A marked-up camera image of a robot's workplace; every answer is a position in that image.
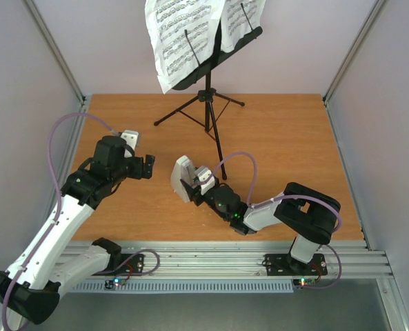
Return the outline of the white grey metronome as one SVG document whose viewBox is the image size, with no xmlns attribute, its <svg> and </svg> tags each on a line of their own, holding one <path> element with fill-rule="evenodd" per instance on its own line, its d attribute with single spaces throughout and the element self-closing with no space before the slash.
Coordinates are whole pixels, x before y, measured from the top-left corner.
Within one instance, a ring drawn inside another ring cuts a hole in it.
<svg viewBox="0 0 409 331">
<path fill-rule="evenodd" d="M 174 165 L 172 174 L 170 176 L 170 184 L 174 192 L 180 197 L 181 183 L 180 180 L 183 179 L 189 183 L 192 187 L 195 187 L 193 184 L 194 172 L 198 167 L 194 166 L 194 163 L 186 155 L 179 157 Z"/>
</svg>

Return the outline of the black tripod music stand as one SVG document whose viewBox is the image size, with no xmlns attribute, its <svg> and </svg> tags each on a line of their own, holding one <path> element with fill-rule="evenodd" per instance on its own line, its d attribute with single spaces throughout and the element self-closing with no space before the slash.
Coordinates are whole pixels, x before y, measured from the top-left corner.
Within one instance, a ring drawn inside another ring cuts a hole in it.
<svg viewBox="0 0 409 331">
<path fill-rule="evenodd" d="M 222 64 L 226 59 L 234 55 L 240 49 L 244 48 L 252 40 L 256 39 L 262 33 L 262 28 L 259 26 L 255 28 L 251 33 L 246 34 L 235 46 L 235 49 L 232 52 L 223 52 L 221 51 L 221 19 L 219 26 L 217 28 L 217 33 L 215 37 L 215 46 L 214 51 L 211 57 L 204 61 L 196 70 L 189 74 L 185 79 L 180 81 L 172 90 L 180 91 L 189 88 L 190 86 L 197 83 L 200 79 L 205 80 L 204 89 L 197 92 L 197 94 L 189 101 L 187 101 L 182 106 L 179 106 L 172 112 L 168 113 L 166 116 L 155 121 L 155 125 L 158 126 L 160 123 L 163 123 L 170 117 L 174 116 L 177 113 L 182 113 L 184 108 L 187 108 L 189 105 L 193 104 L 196 101 L 202 102 L 205 105 L 205 121 L 201 123 L 201 126 L 204 128 L 205 132 L 208 133 L 216 143 L 217 152 L 221 153 L 221 142 L 219 138 L 219 132 L 217 129 L 217 116 L 214 111 L 213 99 L 215 97 L 222 98 L 228 103 L 234 103 L 235 99 L 224 96 L 218 93 L 212 87 L 212 71 Z"/>
</svg>

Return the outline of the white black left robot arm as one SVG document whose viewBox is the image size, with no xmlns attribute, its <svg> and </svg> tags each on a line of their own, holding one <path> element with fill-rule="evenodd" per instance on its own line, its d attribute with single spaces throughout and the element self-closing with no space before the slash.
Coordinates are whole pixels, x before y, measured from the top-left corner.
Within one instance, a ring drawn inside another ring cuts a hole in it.
<svg viewBox="0 0 409 331">
<path fill-rule="evenodd" d="M 61 195 L 47 221 L 19 258 L 0 270 L 0 302 L 3 313 L 17 313 L 39 325 L 55 311 L 60 299 L 87 277 L 130 272 L 132 255 L 121 246 L 100 238 L 61 266 L 56 262 L 75 232 L 112 196 L 125 179 L 150 179 L 155 157 L 134 154 L 139 133 L 126 130 L 104 136 L 94 155 L 73 172 L 60 189 Z"/>
</svg>

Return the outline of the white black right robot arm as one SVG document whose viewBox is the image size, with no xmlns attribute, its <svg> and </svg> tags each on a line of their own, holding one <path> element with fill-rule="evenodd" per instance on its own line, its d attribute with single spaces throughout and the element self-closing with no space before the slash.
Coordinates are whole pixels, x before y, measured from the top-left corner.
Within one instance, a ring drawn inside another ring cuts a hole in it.
<svg viewBox="0 0 409 331">
<path fill-rule="evenodd" d="M 297 233 L 284 267 L 303 273 L 312 265 L 315 252 L 330 243 L 341 226 L 340 203 L 299 183 L 288 183 L 284 191 L 262 203 L 248 205 L 225 183 L 203 189 L 194 180 L 179 181 L 179 195 L 199 206 L 205 203 L 230 227 L 242 235 L 254 234 L 272 225 L 284 224 Z"/>
</svg>

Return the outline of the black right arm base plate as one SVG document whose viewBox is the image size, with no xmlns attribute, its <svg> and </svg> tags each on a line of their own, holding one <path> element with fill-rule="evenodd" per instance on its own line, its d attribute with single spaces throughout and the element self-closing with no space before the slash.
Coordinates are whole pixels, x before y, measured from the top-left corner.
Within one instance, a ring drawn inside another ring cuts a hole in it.
<svg viewBox="0 0 409 331">
<path fill-rule="evenodd" d="M 290 254 L 265 254 L 262 266 L 268 276 L 326 276 L 328 269 L 323 254 L 315 254 L 308 263 L 293 259 Z"/>
</svg>

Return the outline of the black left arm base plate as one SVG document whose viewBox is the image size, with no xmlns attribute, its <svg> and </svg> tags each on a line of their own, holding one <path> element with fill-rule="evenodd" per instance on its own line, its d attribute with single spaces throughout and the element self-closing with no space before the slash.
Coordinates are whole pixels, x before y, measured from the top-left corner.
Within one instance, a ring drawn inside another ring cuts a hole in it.
<svg viewBox="0 0 409 331">
<path fill-rule="evenodd" d="M 133 272 L 134 274 L 142 273 L 144 268 L 145 255 L 143 253 L 136 254 L 131 257 L 131 254 L 122 254 L 121 260 L 119 261 L 119 268 L 112 271 L 111 269 L 104 270 L 103 272 L 98 272 L 94 276 L 116 276 L 120 274 L 128 274 Z"/>
</svg>

